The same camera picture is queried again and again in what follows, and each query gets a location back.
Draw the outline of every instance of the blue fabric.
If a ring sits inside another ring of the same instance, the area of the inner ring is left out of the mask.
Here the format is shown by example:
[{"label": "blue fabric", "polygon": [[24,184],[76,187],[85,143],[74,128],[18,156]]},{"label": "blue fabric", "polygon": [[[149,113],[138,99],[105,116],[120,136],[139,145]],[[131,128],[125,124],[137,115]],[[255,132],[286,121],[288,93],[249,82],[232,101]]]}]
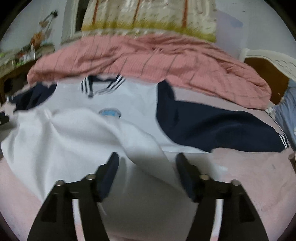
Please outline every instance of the blue fabric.
[{"label": "blue fabric", "polygon": [[158,84],[156,116],[172,141],[206,152],[219,147],[245,152],[281,152],[285,149],[275,129],[250,113],[176,101],[166,81]]},{"label": "blue fabric", "polygon": [[57,85],[51,85],[49,88],[38,83],[28,91],[21,93],[15,97],[10,97],[9,102],[16,104],[17,110],[29,110],[36,107],[47,100],[55,91]]},{"label": "blue fabric", "polygon": [[296,151],[296,82],[289,81],[288,88],[282,101],[274,106],[273,113],[275,121],[283,129],[291,144]]}]

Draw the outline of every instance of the bed sheet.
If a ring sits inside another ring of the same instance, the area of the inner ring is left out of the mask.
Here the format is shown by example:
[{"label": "bed sheet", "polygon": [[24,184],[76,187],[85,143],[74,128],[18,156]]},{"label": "bed sheet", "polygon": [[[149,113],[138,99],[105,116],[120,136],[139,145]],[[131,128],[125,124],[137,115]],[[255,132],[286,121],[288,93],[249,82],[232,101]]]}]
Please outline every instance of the bed sheet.
[{"label": "bed sheet", "polygon": [[[190,90],[174,88],[176,98],[204,103],[229,110],[252,113],[279,133],[277,124],[261,110],[245,109],[239,105]],[[296,212],[296,175],[288,160],[292,149],[282,153],[246,153],[218,148],[210,154],[214,163],[227,167],[221,181],[238,179],[253,201],[270,241],[276,241]],[[0,161],[0,210],[20,241],[27,239],[41,202],[12,173],[6,160]],[[83,241],[80,225],[76,226],[79,241]],[[119,237],[110,240],[129,241]]]}]

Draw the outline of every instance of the navy blue sleeve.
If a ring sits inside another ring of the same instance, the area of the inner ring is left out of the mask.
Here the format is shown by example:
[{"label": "navy blue sleeve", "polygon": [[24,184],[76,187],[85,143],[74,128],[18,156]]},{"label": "navy blue sleeve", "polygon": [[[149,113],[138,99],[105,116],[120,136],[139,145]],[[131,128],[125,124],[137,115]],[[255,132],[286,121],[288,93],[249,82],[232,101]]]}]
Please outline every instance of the navy blue sleeve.
[{"label": "navy blue sleeve", "polygon": [[56,84],[51,85],[48,88],[41,83],[38,83],[36,86],[29,89],[28,91],[14,97],[10,97],[8,101],[17,105],[15,111],[29,110],[47,100],[53,94],[56,87]]},{"label": "navy blue sleeve", "polygon": [[206,152],[219,147],[245,152],[281,152],[288,148],[283,135],[248,112],[176,101],[166,81],[158,84],[156,118],[172,141]]}]

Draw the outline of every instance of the white fabric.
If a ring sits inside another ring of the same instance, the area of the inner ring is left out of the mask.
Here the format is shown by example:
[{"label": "white fabric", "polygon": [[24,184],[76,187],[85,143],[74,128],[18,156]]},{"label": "white fabric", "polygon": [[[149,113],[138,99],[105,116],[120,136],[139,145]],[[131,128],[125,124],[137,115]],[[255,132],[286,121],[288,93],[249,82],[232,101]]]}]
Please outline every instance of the white fabric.
[{"label": "white fabric", "polygon": [[[94,84],[94,92],[104,85]],[[58,84],[43,104],[14,114],[16,128],[1,143],[3,155],[14,174],[44,200],[57,180],[78,181],[117,152],[119,169],[102,203],[107,232],[135,240],[185,240],[197,205],[181,188],[175,156],[186,153],[214,179],[221,168],[207,153],[169,140],[155,119],[156,105],[156,85],[125,81],[112,94],[89,99],[80,83]],[[101,116],[104,108],[120,110],[121,118]],[[215,235],[220,223],[221,202]]]}]

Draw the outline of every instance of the metal bolt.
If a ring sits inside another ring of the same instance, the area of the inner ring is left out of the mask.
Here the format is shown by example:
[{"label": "metal bolt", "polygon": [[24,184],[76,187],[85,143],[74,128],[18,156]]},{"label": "metal bolt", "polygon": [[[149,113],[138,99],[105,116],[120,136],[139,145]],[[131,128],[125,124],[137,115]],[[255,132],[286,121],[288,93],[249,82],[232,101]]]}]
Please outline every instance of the metal bolt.
[{"label": "metal bolt", "polygon": [[202,180],[209,180],[210,179],[210,177],[207,175],[207,174],[201,174],[200,175],[200,179],[202,179]]},{"label": "metal bolt", "polygon": [[62,186],[62,185],[64,185],[64,184],[65,184],[64,180],[58,180],[58,181],[56,182],[56,186]]},{"label": "metal bolt", "polygon": [[241,185],[241,183],[240,183],[239,180],[232,180],[232,181],[231,181],[231,184],[232,184],[232,185],[235,185],[235,186],[240,186],[240,185]]},{"label": "metal bolt", "polygon": [[95,174],[88,174],[87,176],[86,176],[86,179],[87,180],[93,180],[93,179],[95,179],[96,178],[96,175]]}]

